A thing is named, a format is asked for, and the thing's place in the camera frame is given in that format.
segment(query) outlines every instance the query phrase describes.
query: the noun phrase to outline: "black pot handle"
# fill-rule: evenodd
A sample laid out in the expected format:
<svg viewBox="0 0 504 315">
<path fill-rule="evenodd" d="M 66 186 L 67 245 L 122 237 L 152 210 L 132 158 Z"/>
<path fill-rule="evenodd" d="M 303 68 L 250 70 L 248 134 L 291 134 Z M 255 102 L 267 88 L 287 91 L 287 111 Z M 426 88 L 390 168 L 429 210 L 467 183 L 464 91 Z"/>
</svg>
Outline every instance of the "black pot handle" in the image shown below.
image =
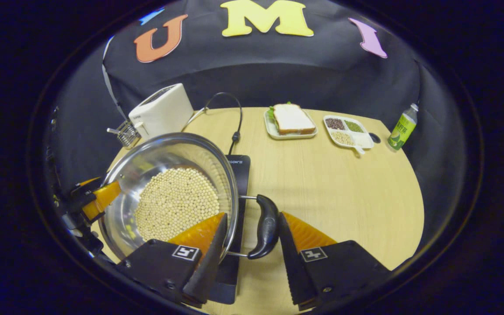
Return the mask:
<svg viewBox="0 0 504 315">
<path fill-rule="evenodd" d="M 262 215 L 258 222 L 258 243 L 256 247 L 246 255 L 248 259 L 259 259 L 268 255 L 276 246 L 280 238 L 279 217 L 280 212 L 276 204 L 266 196 L 258 195 L 256 197 L 240 196 L 243 199 L 255 199 L 260 205 Z"/>
</svg>

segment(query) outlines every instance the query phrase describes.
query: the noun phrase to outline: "pink letter i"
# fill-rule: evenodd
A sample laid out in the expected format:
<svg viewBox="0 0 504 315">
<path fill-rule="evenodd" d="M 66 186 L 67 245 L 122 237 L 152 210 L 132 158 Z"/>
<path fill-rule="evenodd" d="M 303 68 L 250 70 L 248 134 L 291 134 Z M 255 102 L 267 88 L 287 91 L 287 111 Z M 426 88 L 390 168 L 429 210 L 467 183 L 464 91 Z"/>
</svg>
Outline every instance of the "pink letter i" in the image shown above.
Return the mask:
<svg viewBox="0 0 504 315">
<path fill-rule="evenodd" d="M 360 44 L 360 46 L 364 50 L 382 58 L 388 58 L 386 52 L 384 52 L 384 50 L 382 50 L 382 47 L 380 47 L 380 42 L 378 42 L 378 38 L 376 37 L 376 30 L 374 28 L 368 26 L 363 22 L 355 20 L 354 18 L 349 18 L 349 20 L 359 28 L 360 35 L 363 37 L 363 42 Z"/>
</svg>

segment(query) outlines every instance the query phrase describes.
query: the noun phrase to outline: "grain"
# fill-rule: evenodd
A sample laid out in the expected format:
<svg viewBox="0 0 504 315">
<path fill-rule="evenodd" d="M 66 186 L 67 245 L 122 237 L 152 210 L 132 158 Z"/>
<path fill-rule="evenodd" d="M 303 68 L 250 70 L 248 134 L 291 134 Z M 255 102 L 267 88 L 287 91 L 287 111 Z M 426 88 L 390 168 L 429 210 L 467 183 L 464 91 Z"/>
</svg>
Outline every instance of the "grain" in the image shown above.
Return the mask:
<svg viewBox="0 0 504 315">
<path fill-rule="evenodd" d="M 358 125 L 358 124 L 353 123 L 353 122 L 348 122 L 347 120 L 345 120 L 345 122 L 346 122 L 347 127 L 348 127 L 351 131 L 354 131 L 354 132 L 363 132 L 363 130 L 359 127 L 359 125 Z"/>
<path fill-rule="evenodd" d="M 354 142 L 351 140 L 350 136 L 348 134 L 344 134 L 341 132 L 332 132 L 332 137 L 338 141 L 340 144 L 344 145 L 354 145 Z"/>
<path fill-rule="evenodd" d="M 144 241 L 168 241 L 219 213 L 217 192 L 195 169 L 168 169 L 145 185 L 135 211 Z"/>
<path fill-rule="evenodd" d="M 328 125 L 330 129 L 345 130 L 341 119 L 326 118 L 326 125 Z"/>
</svg>

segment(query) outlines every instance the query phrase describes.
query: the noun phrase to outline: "white plate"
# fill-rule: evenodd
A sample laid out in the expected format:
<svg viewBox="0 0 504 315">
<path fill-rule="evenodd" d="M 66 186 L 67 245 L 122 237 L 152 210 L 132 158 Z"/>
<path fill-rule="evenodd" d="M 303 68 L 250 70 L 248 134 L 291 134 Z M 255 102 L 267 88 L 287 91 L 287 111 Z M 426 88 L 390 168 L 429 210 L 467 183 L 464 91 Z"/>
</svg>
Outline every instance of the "white plate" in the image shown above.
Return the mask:
<svg viewBox="0 0 504 315">
<path fill-rule="evenodd" d="M 344 130 L 332 129 L 332 128 L 328 127 L 328 124 L 326 124 L 326 119 L 328 119 L 328 118 L 335 118 L 335 119 L 342 120 Z M 352 122 L 352 123 L 357 124 L 363 130 L 363 132 L 351 131 L 347 127 L 346 122 L 344 120 L 347 120 L 348 122 Z M 354 147 L 354 146 L 350 146 L 350 145 L 344 145 L 343 143 L 339 143 L 338 141 L 336 141 L 334 139 L 334 137 L 332 136 L 332 132 L 334 132 L 334 131 L 348 134 L 350 136 L 350 138 L 353 140 L 353 143 L 355 144 L 355 146 L 360 146 L 363 149 L 370 149 L 375 146 L 375 143 L 374 143 L 374 141 L 372 141 L 370 134 L 368 134 L 368 131 L 365 129 L 365 127 L 363 126 L 362 123 L 358 122 L 358 120 L 355 120 L 353 118 L 343 117 L 343 116 L 326 115 L 326 116 L 324 116 L 322 121 L 324 121 L 324 126 L 326 126 L 326 130 L 328 131 L 328 134 L 330 134 L 330 138 L 332 138 L 332 141 L 334 141 L 334 143 L 337 144 L 338 146 Z"/>
<path fill-rule="evenodd" d="M 266 131 L 268 132 L 269 136 L 274 139 L 277 140 L 306 139 L 306 138 L 312 138 L 316 136 L 316 134 L 318 133 L 318 127 L 316 127 L 316 124 L 312 120 L 312 117 L 310 117 L 310 115 L 308 115 L 308 113 L 303 110 L 308 119 L 310 119 L 310 121 L 312 121 L 312 124 L 314 124 L 314 132 L 309 134 L 300 134 L 300 133 L 280 134 L 277 131 L 276 123 L 273 121 L 273 119 L 270 118 L 270 114 L 268 114 L 268 111 L 270 110 L 266 110 L 266 112 L 264 113 L 264 122 L 266 122 Z"/>
</svg>

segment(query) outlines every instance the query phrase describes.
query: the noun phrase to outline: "lettuce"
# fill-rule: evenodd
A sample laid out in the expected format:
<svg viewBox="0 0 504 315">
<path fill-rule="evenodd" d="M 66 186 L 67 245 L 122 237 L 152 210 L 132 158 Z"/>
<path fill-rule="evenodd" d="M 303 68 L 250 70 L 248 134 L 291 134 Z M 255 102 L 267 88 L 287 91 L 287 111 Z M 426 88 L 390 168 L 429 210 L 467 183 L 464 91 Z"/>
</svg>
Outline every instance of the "lettuce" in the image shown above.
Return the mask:
<svg viewBox="0 0 504 315">
<path fill-rule="evenodd" d="M 273 120 L 273 123 L 276 125 L 277 130 L 279 130 L 280 126 L 277 123 L 277 120 L 276 120 L 275 116 L 273 115 L 273 106 L 269 107 L 268 116 L 269 116 L 269 119 Z"/>
</svg>

